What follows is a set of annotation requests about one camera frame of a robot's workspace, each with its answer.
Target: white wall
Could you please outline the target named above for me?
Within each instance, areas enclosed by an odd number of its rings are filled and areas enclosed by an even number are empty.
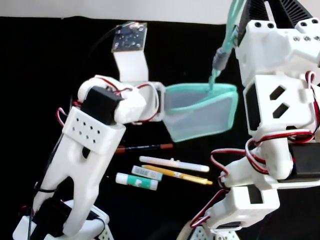
[[[320,0],[300,0],[320,18]],[[225,24],[231,0],[0,0],[0,16]]]

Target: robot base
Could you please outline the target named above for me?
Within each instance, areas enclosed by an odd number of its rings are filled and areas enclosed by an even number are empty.
[[[69,207],[73,207],[74,201],[70,200],[65,202]],[[47,234],[43,240],[114,240],[109,229],[109,216],[102,210],[93,206],[91,211],[98,215],[98,218],[93,220],[86,220],[81,230],[74,236],[60,236],[53,237]],[[28,235],[29,216],[23,216],[13,232],[14,240],[26,240]],[[31,223],[31,234],[36,228],[34,222]]]

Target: white marker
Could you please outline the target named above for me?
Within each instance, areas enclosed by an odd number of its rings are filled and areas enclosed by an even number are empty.
[[[179,160],[174,160],[173,158],[171,158],[170,160],[167,160],[167,159],[150,157],[150,156],[140,156],[139,160],[140,162],[143,162],[143,163],[167,166],[167,167],[178,168],[178,169],[187,169],[187,170],[193,170],[193,171],[204,172],[204,173],[207,173],[210,170],[208,166],[188,163],[188,162],[181,162]]]

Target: glue stick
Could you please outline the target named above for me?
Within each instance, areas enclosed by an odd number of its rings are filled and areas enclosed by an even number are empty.
[[[115,177],[117,184],[130,185],[138,188],[157,190],[158,181],[140,176],[132,176],[118,172]]]

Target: barcode label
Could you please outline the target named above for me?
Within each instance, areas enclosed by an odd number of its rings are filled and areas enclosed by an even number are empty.
[[[161,179],[162,179],[161,173],[156,172],[156,171],[152,171],[149,169],[145,169],[140,166],[133,166],[131,173],[138,175],[138,176],[146,177],[148,179],[155,179],[158,181],[161,181]]]
[[[146,170],[146,169],[135,167],[133,171],[135,174],[148,176],[148,170]]]

